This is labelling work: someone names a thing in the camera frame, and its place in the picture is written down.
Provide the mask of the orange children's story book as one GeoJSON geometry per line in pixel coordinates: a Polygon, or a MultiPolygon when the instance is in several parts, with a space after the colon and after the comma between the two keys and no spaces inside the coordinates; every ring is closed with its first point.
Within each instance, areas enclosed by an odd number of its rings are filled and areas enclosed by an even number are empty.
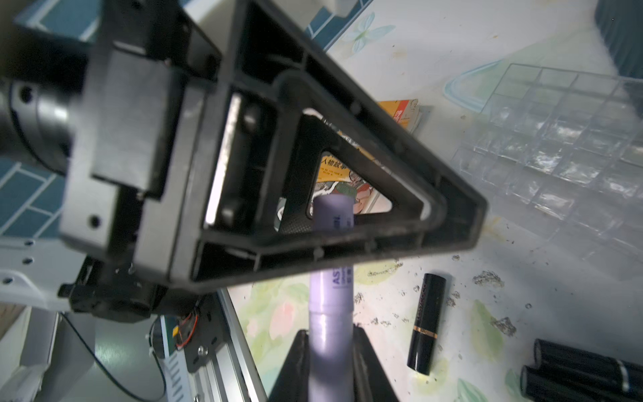
{"type": "Polygon", "coordinates": [[[314,200],[329,195],[351,201],[356,224],[405,221],[424,207],[391,169],[312,110],[299,122],[276,230],[283,235],[312,231],[314,200]]]}

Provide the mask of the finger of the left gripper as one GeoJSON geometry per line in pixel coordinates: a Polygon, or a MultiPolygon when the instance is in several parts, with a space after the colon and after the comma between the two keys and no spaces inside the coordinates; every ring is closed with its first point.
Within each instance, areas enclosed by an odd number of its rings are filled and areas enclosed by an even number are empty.
{"type": "Polygon", "coordinates": [[[400,127],[270,1],[235,5],[204,107],[170,283],[189,291],[473,248],[487,201],[400,127]],[[314,229],[325,162],[390,201],[314,229]]]}

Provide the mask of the teal plastic storage bin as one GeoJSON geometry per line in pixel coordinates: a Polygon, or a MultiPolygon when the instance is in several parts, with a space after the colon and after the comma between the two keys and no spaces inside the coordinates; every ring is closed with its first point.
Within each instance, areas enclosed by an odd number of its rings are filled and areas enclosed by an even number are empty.
{"type": "Polygon", "coordinates": [[[599,0],[594,21],[619,75],[642,78],[642,1],[599,0]]]}

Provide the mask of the purple lip balm tube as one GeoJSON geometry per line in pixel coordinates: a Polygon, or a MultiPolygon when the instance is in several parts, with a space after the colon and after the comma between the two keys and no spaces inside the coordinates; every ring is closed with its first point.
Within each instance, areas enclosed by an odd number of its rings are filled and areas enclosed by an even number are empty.
{"type": "Polygon", "coordinates": [[[353,401],[353,267],[310,277],[308,400],[353,401]]]}

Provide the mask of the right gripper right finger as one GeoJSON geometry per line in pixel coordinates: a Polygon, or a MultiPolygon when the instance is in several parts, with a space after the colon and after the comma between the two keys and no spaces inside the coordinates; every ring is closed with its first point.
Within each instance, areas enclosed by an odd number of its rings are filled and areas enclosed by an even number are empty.
{"type": "Polygon", "coordinates": [[[354,400],[399,401],[363,328],[353,327],[354,400]]]}

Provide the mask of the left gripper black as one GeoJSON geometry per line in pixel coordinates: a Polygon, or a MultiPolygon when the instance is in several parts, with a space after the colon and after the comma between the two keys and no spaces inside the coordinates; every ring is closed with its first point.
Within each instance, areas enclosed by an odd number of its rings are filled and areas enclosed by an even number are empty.
{"type": "Polygon", "coordinates": [[[1,4],[1,154],[66,177],[65,244],[113,287],[234,285],[225,250],[171,271],[235,2],[105,1],[91,44],[19,25],[20,8],[1,4]]]}

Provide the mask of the black lipstick gold band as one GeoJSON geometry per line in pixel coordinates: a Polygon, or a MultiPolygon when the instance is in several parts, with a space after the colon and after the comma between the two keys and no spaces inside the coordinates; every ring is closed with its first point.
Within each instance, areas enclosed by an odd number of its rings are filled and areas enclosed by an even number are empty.
{"type": "Polygon", "coordinates": [[[445,286],[446,279],[442,276],[424,275],[407,358],[407,366],[422,375],[430,374],[434,347],[439,337],[445,286]]]}

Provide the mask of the clear acrylic lipstick organizer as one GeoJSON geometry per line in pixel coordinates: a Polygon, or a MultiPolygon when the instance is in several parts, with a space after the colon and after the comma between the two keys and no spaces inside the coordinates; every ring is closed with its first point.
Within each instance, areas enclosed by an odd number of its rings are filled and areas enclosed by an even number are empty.
{"type": "Polygon", "coordinates": [[[641,80],[509,65],[451,163],[494,214],[618,280],[641,277],[641,80]]]}

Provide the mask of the aluminium rail frame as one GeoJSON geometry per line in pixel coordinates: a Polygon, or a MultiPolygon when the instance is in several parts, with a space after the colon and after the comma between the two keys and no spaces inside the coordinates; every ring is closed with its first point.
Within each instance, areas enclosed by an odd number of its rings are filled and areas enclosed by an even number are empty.
{"type": "Polygon", "coordinates": [[[266,401],[251,350],[229,292],[206,296],[190,343],[174,346],[172,322],[160,316],[168,401],[266,401]]]}

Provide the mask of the black lipstick silver band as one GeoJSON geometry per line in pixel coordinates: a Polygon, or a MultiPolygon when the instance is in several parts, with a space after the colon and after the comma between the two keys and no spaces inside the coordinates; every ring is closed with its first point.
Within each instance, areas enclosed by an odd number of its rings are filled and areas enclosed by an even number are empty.
{"type": "Polygon", "coordinates": [[[642,401],[639,396],[629,397],[609,390],[557,382],[527,366],[522,367],[520,388],[522,396],[532,401],[642,401]]]}
{"type": "Polygon", "coordinates": [[[600,385],[623,395],[642,391],[642,366],[542,339],[534,341],[538,370],[581,384],[600,385]]]}

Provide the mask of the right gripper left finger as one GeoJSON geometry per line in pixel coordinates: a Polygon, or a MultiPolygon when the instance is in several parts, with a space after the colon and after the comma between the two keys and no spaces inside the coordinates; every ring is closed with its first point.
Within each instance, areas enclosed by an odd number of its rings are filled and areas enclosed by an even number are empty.
{"type": "Polygon", "coordinates": [[[297,332],[280,373],[268,398],[273,401],[308,401],[310,374],[310,345],[308,331],[297,332]]]}

